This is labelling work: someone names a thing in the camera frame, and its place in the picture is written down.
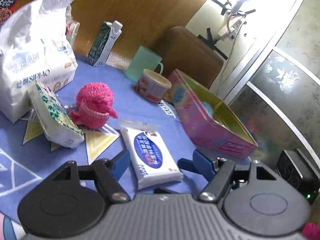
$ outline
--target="yellow triangle pattern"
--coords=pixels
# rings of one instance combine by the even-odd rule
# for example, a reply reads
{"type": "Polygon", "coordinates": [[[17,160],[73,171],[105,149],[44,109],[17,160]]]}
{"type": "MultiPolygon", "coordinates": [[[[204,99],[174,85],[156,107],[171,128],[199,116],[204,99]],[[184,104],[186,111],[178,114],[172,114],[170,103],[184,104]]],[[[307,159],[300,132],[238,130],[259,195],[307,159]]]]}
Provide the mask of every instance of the yellow triangle pattern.
{"type": "Polygon", "coordinates": [[[55,151],[56,149],[59,149],[61,147],[61,145],[56,144],[56,143],[51,143],[51,148],[50,148],[50,152],[55,151]]]}
{"type": "Polygon", "coordinates": [[[85,132],[85,143],[88,164],[93,163],[120,135],[88,130],[85,132]]]}
{"type": "Polygon", "coordinates": [[[38,137],[43,133],[41,125],[39,122],[29,120],[26,127],[26,132],[24,134],[22,145],[26,144],[28,141],[38,137]]]}

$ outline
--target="plastic bag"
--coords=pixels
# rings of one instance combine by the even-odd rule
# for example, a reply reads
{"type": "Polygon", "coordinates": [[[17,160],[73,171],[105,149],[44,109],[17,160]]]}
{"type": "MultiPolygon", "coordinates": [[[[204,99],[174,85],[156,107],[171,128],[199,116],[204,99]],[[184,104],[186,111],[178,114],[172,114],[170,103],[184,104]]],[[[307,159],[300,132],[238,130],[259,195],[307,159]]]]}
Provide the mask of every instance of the plastic bag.
{"type": "Polygon", "coordinates": [[[0,110],[16,122],[31,109],[27,91],[40,80],[53,92],[74,78],[78,64],[66,39],[66,8],[74,0],[35,0],[0,30],[0,110]]]}
{"type": "Polygon", "coordinates": [[[66,37],[67,37],[67,40],[69,41],[71,47],[74,48],[73,45],[74,45],[76,38],[77,38],[77,34],[79,31],[79,27],[80,27],[80,22],[73,20],[71,10],[72,10],[72,7],[70,5],[67,7],[67,11],[66,11],[66,18],[67,18],[66,37]]]}

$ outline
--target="tin can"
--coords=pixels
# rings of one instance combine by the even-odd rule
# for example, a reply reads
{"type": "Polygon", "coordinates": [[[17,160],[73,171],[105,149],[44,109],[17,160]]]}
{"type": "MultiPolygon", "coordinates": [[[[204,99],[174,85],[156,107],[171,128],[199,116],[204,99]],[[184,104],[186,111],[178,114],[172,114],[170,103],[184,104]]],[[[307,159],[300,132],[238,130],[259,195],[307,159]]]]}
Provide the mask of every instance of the tin can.
{"type": "Polygon", "coordinates": [[[165,77],[149,69],[144,69],[136,84],[136,91],[149,101],[159,103],[172,84],[165,77]]]}

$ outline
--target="white wall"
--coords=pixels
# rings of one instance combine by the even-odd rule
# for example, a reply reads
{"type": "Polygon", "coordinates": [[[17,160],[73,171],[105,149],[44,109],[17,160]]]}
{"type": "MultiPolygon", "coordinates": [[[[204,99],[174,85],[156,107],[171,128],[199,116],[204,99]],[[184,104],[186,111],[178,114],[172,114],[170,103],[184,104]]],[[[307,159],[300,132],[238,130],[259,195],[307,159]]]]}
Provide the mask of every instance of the white wall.
{"type": "MultiPolygon", "coordinates": [[[[236,1],[237,0],[230,0],[232,4],[235,4],[236,1]]],[[[238,65],[252,44],[262,35],[272,33],[276,29],[279,21],[281,21],[281,18],[284,16],[284,13],[289,10],[291,5],[292,0],[251,0],[244,3],[241,8],[242,11],[256,9],[256,12],[247,16],[247,24],[243,25],[240,30],[233,55],[223,73],[221,84],[238,65]]],[[[217,38],[217,32],[226,24],[228,17],[227,13],[224,16],[221,16],[220,14],[221,7],[213,1],[207,0],[188,22],[186,29],[196,36],[202,35],[207,38],[206,29],[210,28],[213,38],[217,38]]],[[[225,41],[218,41],[216,47],[229,57],[232,43],[231,40],[226,39],[225,41]]],[[[214,94],[217,93],[220,78],[221,73],[210,88],[210,91],[214,94]]]]}

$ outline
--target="chair backrest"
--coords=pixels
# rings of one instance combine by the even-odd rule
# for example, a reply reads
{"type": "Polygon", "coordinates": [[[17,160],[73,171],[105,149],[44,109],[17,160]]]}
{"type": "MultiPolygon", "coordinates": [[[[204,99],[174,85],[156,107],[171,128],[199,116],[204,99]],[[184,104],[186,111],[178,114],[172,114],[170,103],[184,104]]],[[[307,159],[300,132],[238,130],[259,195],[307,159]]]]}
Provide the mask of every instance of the chair backrest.
{"type": "Polygon", "coordinates": [[[180,26],[167,30],[151,49],[163,58],[164,77],[178,68],[208,89],[223,66],[215,51],[180,26]]]}

